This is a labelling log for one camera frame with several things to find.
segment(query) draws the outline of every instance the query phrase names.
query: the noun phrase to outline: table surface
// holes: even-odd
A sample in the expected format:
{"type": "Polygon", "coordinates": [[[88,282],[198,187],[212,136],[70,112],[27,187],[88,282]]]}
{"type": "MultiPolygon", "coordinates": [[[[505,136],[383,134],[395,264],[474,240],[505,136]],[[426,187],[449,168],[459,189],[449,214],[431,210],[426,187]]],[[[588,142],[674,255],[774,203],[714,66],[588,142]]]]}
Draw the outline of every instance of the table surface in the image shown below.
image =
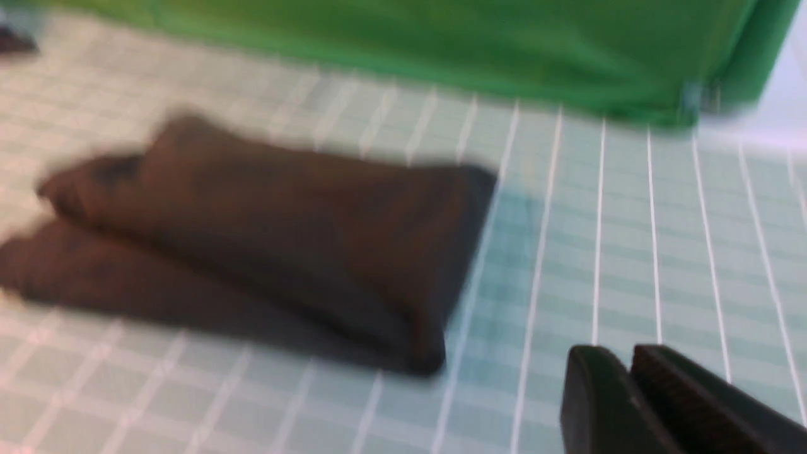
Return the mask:
{"type": "Polygon", "coordinates": [[[0,452],[559,454],[576,343],[627,364],[666,343],[805,422],[807,165],[782,150],[34,19],[43,55],[0,71],[3,231],[44,211],[53,163],[181,105],[322,152],[479,162],[500,187],[437,380],[5,296],[0,452]]]}

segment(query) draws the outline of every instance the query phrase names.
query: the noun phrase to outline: teal grid surface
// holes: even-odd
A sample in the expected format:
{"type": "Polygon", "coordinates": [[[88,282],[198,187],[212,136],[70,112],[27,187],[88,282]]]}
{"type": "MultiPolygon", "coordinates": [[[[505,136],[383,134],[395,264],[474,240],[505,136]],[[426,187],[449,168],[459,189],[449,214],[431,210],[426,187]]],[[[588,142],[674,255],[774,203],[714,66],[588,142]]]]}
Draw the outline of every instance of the teal grid surface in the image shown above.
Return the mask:
{"type": "MultiPolygon", "coordinates": [[[[27,16],[18,19],[25,22],[27,16]]],[[[0,228],[50,166],[167,108],[321,152],[498,170],[444,373],[424,383],[0,301],[0,452],[560,454],[569,347],[662,341],[805,423],[807,163],[782,150],[39,18],[0,70],[0,228]]]]}

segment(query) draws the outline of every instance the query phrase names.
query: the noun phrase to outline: brown fabric fold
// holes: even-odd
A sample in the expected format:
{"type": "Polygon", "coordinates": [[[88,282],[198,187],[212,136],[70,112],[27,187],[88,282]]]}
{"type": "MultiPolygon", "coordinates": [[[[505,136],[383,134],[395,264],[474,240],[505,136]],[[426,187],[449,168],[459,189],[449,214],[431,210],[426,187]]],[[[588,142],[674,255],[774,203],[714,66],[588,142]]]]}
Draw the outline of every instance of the brown fabric fold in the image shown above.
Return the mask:
{"type": "Polygon", "coordinates": [[[39,194],[60,216],[433,373],[494,186],[475,166],[283,149],[181,116],[145,153],[56,172],[39,194]]]}
{"type": "Polygon", "coordinates": [[[204,271],[64,219],[0,246],[0,286],[34,304],[58,302],[67,309],[125,315],[407,372],[400,355],[354,342],[204,271]]]}

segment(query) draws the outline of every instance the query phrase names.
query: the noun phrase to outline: cutting mat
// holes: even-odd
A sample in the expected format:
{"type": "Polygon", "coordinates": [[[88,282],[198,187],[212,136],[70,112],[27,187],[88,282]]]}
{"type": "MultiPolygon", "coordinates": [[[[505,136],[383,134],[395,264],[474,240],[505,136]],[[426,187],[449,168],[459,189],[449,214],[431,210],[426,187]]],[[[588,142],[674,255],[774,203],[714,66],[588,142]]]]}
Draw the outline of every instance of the cutting mat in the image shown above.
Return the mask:
{"type": "Polygon", "coordinates": [[[805,422],[807,166],[280,58],[17,15],[0,71],[0,227],[57,162],[171,107],[324,153],[478,162],[500,187],[449,361],[422,382],[89,314],[0,304],[0,452],[559,454],[568,348],[667,343],[805,422]]]}

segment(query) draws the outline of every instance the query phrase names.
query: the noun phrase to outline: green fabric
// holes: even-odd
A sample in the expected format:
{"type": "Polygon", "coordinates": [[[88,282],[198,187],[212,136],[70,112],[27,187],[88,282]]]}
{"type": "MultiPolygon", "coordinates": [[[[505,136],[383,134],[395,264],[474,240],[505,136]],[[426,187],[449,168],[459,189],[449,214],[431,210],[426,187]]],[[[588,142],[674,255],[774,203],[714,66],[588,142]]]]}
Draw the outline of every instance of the green fabric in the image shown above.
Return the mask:
{"type": "Polygon", "coordinates": [[[32,0],[597,115],[691,125],[758,0],[32,0]]]}
{"type": "Polygon", "coordinates": [[[800,1],[757,2],[730,63],[718,80],[722,110],[743,107],[762,95],[800,1]]]}

